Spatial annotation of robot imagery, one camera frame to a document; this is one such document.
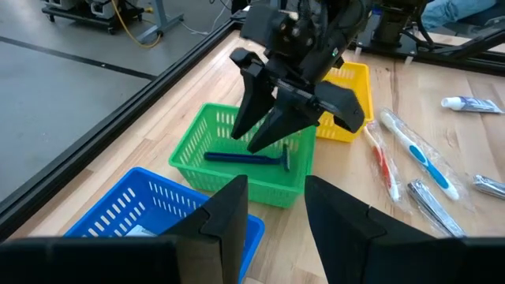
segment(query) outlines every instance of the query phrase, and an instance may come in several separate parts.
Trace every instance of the person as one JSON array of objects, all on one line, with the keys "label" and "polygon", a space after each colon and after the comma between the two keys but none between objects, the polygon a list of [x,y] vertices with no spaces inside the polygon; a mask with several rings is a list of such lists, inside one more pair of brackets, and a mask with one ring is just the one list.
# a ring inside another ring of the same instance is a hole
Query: person
[{"label": "person", "polygon": [[496,0],[434,0],[426,5],[421,20],[427,30],[453,23],[493,7]]}]

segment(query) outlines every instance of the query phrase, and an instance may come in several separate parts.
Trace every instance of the plastic wrapper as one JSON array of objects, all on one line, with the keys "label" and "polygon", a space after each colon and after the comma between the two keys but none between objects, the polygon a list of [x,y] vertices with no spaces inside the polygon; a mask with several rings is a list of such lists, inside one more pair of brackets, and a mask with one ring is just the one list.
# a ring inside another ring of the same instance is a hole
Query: plastic wrapper
[{"label": "plastic wrapper", "polygon": [[466,233],[429,192],[428,187],[420,180],[409,183],[409,194],[412,196],[425,216],[442,232],[452,237],[465,237]]},{"label": "plastic wrapper", "polygon": [[474,211],[468,190],[461,182],[462,179],[434,147],[388,109],[380,111],[380,121],[395,135],[395,139],[404,150],[438,185],[447,198],[458,202],[470,211]]},{"label": "plastic wrapper", "polygon": [[376,163],[373,163],[374,172],[380,175],[383,186],[388,191],[393,204],[410,214],[411,206],[405,184],[402,183],[400,175],[398,174],[398,168],[384,142],[379,122],[369,122],[363,128],[363,133],[376,159]]},{"label": "plastic wrapper", "polygon": [[473,176],[473,185],[480,192],[505,200],[505,184],[503,183],[476,174]]}]

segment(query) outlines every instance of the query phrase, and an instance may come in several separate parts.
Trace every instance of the wooden table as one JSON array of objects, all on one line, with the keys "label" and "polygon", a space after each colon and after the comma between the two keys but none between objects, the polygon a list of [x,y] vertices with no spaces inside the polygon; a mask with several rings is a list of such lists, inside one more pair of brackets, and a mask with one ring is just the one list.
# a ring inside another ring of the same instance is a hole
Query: wooden table
[{"label": "wooden table", "polygon": [[[244,89],[241,75],[228,58],[235,47],[262,49],[239,39],[237,32],[228,36],[12,237],[64,234],[134,166],[188,185],[178,170],[167,164],[168,157],[203,103],[240,103]],[[350,51],[344,54],[345,59],[352,57]],[[502,77],[415,62],[405,67],[403,62],[366,54],[359,60],[370,67],[376,110],[391,108],[437,148],[464,181],[468,182],[474,174],[505,181],[505,116],[458,113],[440,107],[443,97],[453,95],[493,99],[503,107]],[[402,168],[403,181],[423,177],[468,234],[505,235],[505,202],[468,188],[474,212],[450,204],[392,137],[385,138],[397,166]],[[407,215],[391,205],[380,177],[372,174],[374,162],[363,136],[352,144],[318,139],[313,174],[411,226],[436,235],[416,208],[412,215]],[[266,232],[249,267],[246,283],[326,282],[302,196],[291,209],[250,203],[249,212],[263,219]]]}]

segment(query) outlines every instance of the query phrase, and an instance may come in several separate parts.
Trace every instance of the gray floor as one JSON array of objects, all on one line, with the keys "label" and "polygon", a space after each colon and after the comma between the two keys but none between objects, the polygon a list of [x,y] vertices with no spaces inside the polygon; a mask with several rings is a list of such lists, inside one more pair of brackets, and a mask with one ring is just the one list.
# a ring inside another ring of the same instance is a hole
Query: gray floor
[{"label": "gray floor", "polygon": [[[185,23],[202,32],[223,8],[219,1],[164,2],[167,13],[183,12]],[[152,75],[203,39],[178,25],[159,45],[143,49],[123,31],[108,35],[61,18],[51,23],[42,7],[36,0],[0,1],[0,36]],[[225,10],[216,27],[229,16]],[[150,26],[130,28],[138,35]],[[149,82],[7,43],[0,43],[0,58],[0,201]]]}]

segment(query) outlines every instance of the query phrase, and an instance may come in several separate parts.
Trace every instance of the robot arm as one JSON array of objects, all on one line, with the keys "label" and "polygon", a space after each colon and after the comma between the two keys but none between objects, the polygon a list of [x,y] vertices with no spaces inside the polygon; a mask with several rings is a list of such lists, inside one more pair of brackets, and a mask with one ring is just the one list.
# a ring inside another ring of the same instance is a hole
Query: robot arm
[{"label": "robot arm", "polygon": [[294,18],[268,6],[252,7],[241,37],[264,46],[268,61],[243,48],[230,56],[245,85],[231,136],[238,139],[261,121],[248,146],[256,152],[319,125],[324,111],[334,115],[336,125],[356,132],[365,116],[354,92],[321,80],[331,67],[342,66],[342,53],[366,25],[371,8],[372,0],[322,0],[314,17],[309,0],[300,0]]}]

